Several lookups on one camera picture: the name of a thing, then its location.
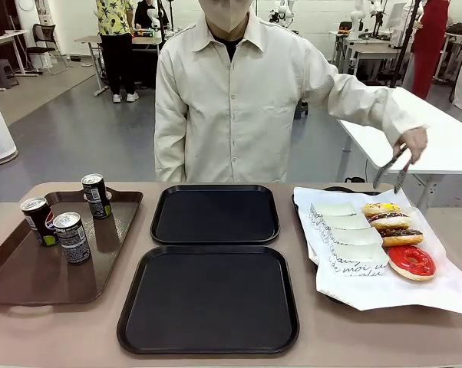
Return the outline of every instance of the gray floor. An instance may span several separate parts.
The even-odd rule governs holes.
[[[0,202],[16,202],[42,182],[78,181],[92,172],[107,181],[155,180],[154,91],[140,91],[137,103],[114,105],[108,92],[92,97],[96,89],[92,77],[10,126],[20,156],[0,166]],[[462,121],[448,94],[435,86],[430,102]],[[334,182],[344,141],[342,128],[324,112],[313,110],[296,120],[288,181]],[[348,176],[364,177],[365,164],[354,149]],[[367,174],[372,179],[369,166]],[[409,179],[405,191],[417,200],[421,188]],[[462,177],[445,179],[435,204],[462,205]]]

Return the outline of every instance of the can lid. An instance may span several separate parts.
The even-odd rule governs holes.
[[[83,179],[81,179],[81,183],[83,184],[96,184],[103,180],[103,175],[101,174],[89,174],[86,175]]]
[[[45,203],[47,203],[45,197],[34,197],[24,201],[20,205],[20,208],[22,211],[34,211],[41,208]]]
[[[76,225],[81,216],[76,212],[66,212],[54,218],[55,228],[70,228]]]

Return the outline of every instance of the black can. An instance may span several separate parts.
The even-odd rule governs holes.
[[[65,259],[73,265],[86,262],[91,256],[81,216],[76,212],[66,212],[54,219],[59,241]]]
[[[90,205],[93,219],[105,219],[111,215],[111,204],[107,187],[101,174],[86,175],[82,180],[84,194]]]
[[[58,243],[59,239],[53,224],[54,213],[48,205],[47,199],[44,197],[30,198],[24,201],[20,208],[41,245],[51,247]]]

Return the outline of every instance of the red glazed doughnut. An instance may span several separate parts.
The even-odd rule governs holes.
[[[405,278],[429,281],[436,274],[436,264],[425,251],[412,245],[393,247],[388,251],[390,266]]]

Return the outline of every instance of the white jacket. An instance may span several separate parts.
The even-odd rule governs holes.
[[[383,129],[420,127],[386,87],[339,74],[309,41],[252,12],[233,61],[205,18],[170,39],[156,83],[157,177],[171,182],[284,181],[298,101]]]

